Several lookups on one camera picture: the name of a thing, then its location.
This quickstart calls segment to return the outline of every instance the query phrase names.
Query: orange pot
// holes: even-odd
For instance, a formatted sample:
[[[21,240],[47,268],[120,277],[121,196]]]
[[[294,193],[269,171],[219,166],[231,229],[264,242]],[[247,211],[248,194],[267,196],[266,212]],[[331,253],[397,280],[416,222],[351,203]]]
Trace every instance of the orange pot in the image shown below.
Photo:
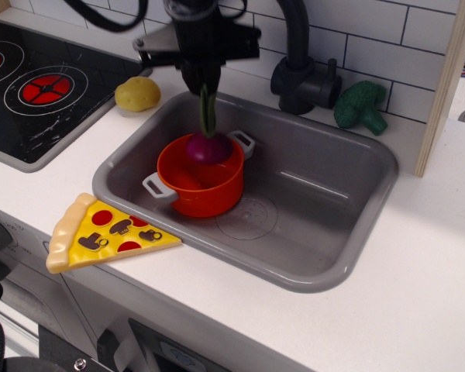
[[[255,142],[235,131],[231,156],[218,164],[200,164],[185,153],[187,135],[167,145],[157,161],[157,172],[143,186],[157,199],[170,202],[183,215],[212,217],[232,208],[243,193],[243,161]]]

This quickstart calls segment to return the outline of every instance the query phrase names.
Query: pot handle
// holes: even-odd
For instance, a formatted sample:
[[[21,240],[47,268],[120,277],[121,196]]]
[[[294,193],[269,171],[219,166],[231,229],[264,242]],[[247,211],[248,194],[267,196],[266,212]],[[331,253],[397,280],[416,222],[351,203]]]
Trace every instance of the pot handle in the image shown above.
[[[248,136],[242,130],[233,130],[228,133],[227,136],[241,146],[245,160],[251,158],[253,155],[253,149],[255,148],[255,140],[253,138]]]
[[[155,199],[159,199],[161,201],[169,203],[175,202],[179,199],[179,195],[177,195],[177,192],[166,186],[166,184],[162,182],[160,177],[158,177],[157,172],[145,178],[143,180],[143,186],[146,190],[148,190],[149,193],[151,193],[151,195]]]

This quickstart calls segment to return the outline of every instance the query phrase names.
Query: red onion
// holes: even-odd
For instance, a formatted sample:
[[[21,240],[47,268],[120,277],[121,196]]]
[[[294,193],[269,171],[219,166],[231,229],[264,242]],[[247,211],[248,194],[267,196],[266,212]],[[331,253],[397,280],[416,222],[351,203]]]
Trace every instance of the red onion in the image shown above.
[[[231,139],[221,133],[212,138],[196,133],[186,142],[186,155],[200,164],[218,164],[233,153]]]

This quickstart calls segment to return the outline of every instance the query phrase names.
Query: black faucet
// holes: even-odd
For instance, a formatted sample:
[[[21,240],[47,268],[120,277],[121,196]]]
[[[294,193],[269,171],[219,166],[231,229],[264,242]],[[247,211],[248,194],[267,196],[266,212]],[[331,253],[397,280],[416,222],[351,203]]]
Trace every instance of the black faucet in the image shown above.
[[[286,19],[288,55],[276,66],[270,90],[279,95],[281,110],[305,114],[315,105],[334,107],[342,79],[336,75],[336,60],[330,59],[326,72],[315,69],[308,56],[308,15],[303,0],[277,0]]]

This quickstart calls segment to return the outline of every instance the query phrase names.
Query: toy pizza slice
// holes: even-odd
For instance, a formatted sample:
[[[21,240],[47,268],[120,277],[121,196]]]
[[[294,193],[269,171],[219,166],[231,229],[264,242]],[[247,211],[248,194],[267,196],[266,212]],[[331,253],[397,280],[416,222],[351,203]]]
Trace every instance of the toy pizza slice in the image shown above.
[[[46,268],[58,274],[180,244],[176,236],[81,194],[55,226]]]

